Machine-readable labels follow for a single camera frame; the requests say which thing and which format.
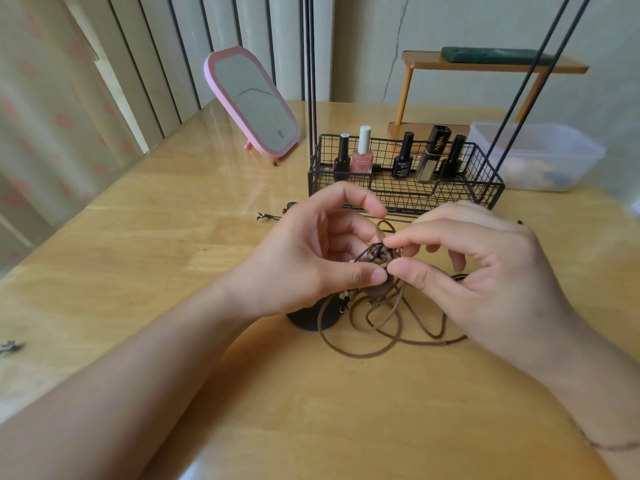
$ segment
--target forearm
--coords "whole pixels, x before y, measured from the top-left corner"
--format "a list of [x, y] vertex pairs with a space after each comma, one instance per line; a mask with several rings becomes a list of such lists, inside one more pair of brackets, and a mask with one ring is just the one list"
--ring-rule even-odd
[[135, 478], [251, 323], [215, 283], [0, 427], [8, 478]]
[[588, 328], [544, 382], [617, 478], [637, 478], [640, 449], [630, 446], [640, 442], [640, 364]]

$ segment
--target black wire basket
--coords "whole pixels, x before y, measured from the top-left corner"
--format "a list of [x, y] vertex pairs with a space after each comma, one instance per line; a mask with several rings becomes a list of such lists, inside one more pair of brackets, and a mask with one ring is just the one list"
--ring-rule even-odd
[[[391, 176], [394, 158], [398, 156], [402, 141], [371, 138], [373, 152], [370, 173], [333, 171], [338, 156], [340, 135], [322, 134], [311, 157], [308, 172], [309, 195], [340, 180], [362, 185], [373, 190], [389, 212], [396, 214], [423, 214], [444, 202], [469, 200], [491, 209], [504, 190], [504, 182], [475, 143], [465, 143], [460, 154], [457, 176], [440, 179], [439, 171], [446, 160], [451, 144], [448, 143], [441, 161], [433, 172], [434, 178], [426, 183], [415, 178], [415, 169], [428, 141], [414, 141], [412, 167], [406, 178]], [[349, 154], [358, 147], [358, 138], [349, 138]]]

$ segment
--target curtain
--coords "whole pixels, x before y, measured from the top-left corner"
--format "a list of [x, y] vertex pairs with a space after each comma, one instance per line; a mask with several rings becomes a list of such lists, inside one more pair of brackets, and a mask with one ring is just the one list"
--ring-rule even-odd
[[0, 0], [0, 271], [142, 156], [62, 0]]

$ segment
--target black round base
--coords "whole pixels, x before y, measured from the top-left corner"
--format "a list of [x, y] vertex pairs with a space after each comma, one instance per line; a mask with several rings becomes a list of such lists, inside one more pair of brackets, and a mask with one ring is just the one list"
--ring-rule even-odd
[[[293, 325], [301, 328], [302, 330], [318, 331], [318, 313], [320, 313], [320, 308], [322, 307], [324, 300], [326, 300], [326, 298], [321, 298], [316, 301], [314, 306], [302, 308], [301, 310], [287, 314], [287, 316]], [[340, 309], [342, 308], [342, 311], [344, 312], [343, 306], [344, 300], [340, 298], [334, 298], [331, 300], [331, 303], [326, 307], [322, 318], [323, 330], [332, 327], [336, 322], [338, 322], [338, 320], [340, 320]]]

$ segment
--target person's right hand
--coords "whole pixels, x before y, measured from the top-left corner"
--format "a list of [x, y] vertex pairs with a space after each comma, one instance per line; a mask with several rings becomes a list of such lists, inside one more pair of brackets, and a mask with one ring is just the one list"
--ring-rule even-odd
[[[385, 238], [403, 257], [388, 272], [432, 298], [468, 336], [545, 382], [588, 325], [573, 310], [535, 234], [470, 202], [444, 204]], [[461, 282], [413, 257], [420, 245], [449, 250], [455, 271], [465, 256], [482, 268]]]

